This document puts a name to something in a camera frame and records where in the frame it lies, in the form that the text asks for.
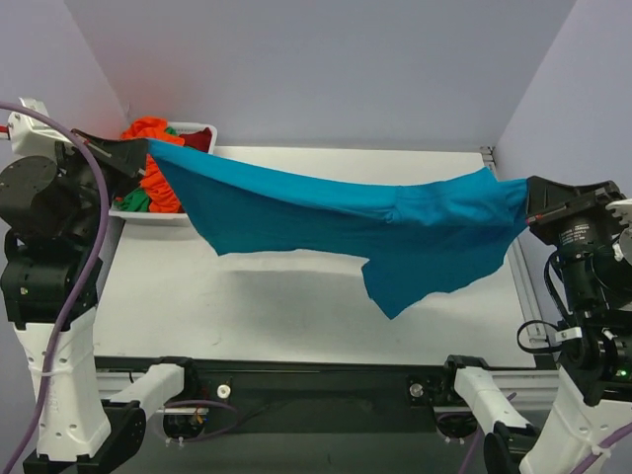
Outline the blue t shirt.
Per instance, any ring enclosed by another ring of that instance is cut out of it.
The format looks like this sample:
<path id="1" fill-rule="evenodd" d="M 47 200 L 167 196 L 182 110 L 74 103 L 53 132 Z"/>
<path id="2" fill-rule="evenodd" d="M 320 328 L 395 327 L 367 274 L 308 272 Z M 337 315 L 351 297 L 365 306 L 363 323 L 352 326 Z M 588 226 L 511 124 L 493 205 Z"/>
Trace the blue t shirt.
<path id="1" fill-rule="evenodd" d="M 151 140 L 149 152 L 218 255 L 310 250 L 363 259 L 388 318 L 496 272 L 525 229 L 528 184 L 488 169 L 424 185 L 337 182 Z"/>

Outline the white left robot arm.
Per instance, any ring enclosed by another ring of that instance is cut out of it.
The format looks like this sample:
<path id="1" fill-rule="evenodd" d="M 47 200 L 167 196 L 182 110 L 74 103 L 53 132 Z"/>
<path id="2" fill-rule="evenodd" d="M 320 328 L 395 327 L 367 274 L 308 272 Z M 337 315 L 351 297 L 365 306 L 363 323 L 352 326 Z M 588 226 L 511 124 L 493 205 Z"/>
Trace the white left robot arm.
<path id="1" fill-rule="evenodd" d="M 28 473 L 110 473 L 139 450 L 148 420 L 199 394 L 193 363 L 161 357 L 126 389 L 103 399 L 97 383 L 93 326 L 99 257 L 114 199 L 145 169 L 143 139 L 105 140 L 77 132 L 48 156 L 33 155 L 1 174 L 7 265 L 1 290 L 22 344 L 37 408 L 28 429 L 38 442 L 20 454 Z"/>

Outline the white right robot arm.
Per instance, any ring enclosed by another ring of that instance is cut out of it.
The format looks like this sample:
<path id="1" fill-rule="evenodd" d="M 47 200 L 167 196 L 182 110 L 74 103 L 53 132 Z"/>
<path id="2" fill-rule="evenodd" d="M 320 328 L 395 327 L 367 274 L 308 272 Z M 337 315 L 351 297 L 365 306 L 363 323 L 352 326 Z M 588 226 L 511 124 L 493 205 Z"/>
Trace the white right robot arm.
<path id="1" fill-rule="evenodd" d="M 542 428 L 511 404 L 481 359 L 453 355 L 438 394 L 463 401 L 485 439 L 490 473 L 597 473 L 631 433 L 631 200 L 611 181 L 570 186 L 530 177 L 526 224 L 554 247 L 545 285 L 561 319 L 558 389 Z"/>

